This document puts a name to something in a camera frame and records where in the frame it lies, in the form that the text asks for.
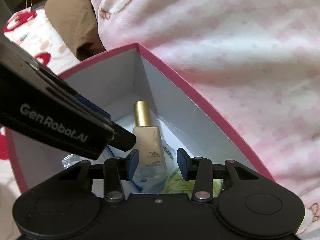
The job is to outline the brown pillow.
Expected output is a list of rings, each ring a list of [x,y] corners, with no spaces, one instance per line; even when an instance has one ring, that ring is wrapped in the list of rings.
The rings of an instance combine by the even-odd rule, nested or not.
[[[51,25],[78,60],[105,51],[90,0],[47,0],[44,10]]]

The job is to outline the pink cardboard box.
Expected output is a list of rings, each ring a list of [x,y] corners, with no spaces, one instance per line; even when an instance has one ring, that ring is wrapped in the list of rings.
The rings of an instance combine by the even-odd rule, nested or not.
[[[139,137],[161,139],[166,168],[150,170],[145,156],[125,190],[158,192],[177,166],[177,150],[222,164],[236,160],[271,174],[229,122],[184,78],[139,44],[91,57],[60,74],[72,88]]]

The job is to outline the foundation bottle gold cap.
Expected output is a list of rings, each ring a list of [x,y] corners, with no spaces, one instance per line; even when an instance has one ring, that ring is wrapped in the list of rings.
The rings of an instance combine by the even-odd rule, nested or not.
[[[140,100],[134,104],[136,136],[135,148],[139,150],[138,174],[140,178],[155,179],[167,174],[159,127],[152,124],[149,104]]]

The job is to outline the bear print bed blanket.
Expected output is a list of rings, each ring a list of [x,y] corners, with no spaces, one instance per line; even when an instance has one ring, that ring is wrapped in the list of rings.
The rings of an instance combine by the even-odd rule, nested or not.
[[[1,34],[59,74],[79,63],[49,22],[44,9],[27,8],[14,14],[1,9]],[[1,239],[17,239],[20,232],[12,218],[12,206],[21,192],[14,177],[5,128],[1,127]]]

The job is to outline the pink cartoon pillow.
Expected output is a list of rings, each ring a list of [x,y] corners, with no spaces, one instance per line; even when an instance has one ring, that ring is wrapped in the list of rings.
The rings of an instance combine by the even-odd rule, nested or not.
[[[319,0],[91,0],[105,49],[140,43],[195,87],[319,236]]]

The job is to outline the green yarn ball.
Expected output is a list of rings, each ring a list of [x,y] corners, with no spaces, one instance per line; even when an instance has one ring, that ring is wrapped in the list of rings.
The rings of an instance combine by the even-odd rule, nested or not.
[[[173,171],[167,176],[164,183],[163,192],[166,194],[186,193],[189,198],[192,197],[195,180],[184,180],[180,169],[174,168]],[[223,189],[221,179],[213,179],[213,197],[217,197]]]

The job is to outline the blue wet wipes pack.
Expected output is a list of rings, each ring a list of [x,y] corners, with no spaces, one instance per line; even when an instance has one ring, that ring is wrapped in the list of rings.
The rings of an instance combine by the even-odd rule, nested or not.
[[[161,193],[165,181],[176,167],[176,154],[167,142],[172,133],[160,120],[154,126],[135,126],[132,116],[116,121],[136,136],[134,149],[139,152],[139,164],[131,179],[139,193]]]

